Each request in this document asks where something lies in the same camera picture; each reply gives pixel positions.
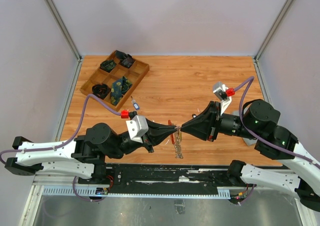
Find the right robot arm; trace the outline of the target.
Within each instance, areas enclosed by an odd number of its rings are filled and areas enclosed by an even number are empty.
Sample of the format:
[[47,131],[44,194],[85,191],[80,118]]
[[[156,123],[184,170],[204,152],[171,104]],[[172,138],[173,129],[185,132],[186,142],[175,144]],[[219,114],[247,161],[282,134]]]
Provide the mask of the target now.
[[233,160],[226,179],[232,186],[251,184],[292,195],[302,205],[320,210],[320,163],[309,154],[298,138],[278,124],[281,113],[271,104],[256,99],[244,104],[239,115],[222,112],[219,102],[184,123],[181,131],[203,141],[214,141],[218,134],[256,140],[255,150],[291,169],[294,174],[266,171],[240,160]]

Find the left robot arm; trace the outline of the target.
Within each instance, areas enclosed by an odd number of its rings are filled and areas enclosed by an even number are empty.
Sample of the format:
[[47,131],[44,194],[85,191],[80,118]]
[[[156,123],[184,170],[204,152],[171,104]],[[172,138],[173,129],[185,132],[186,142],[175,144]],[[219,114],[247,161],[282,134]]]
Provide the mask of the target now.
[[71,140],[47,143],[16,137],[15,156],[4,167],[14,175],[33,176],[38,172],[73,175],[101,184],[107,179],[105,158],[122,159],[139,148],[154,152],[178,128],[136,115],[126,122],[127,131],[116,133],[106,123],[98,123]]

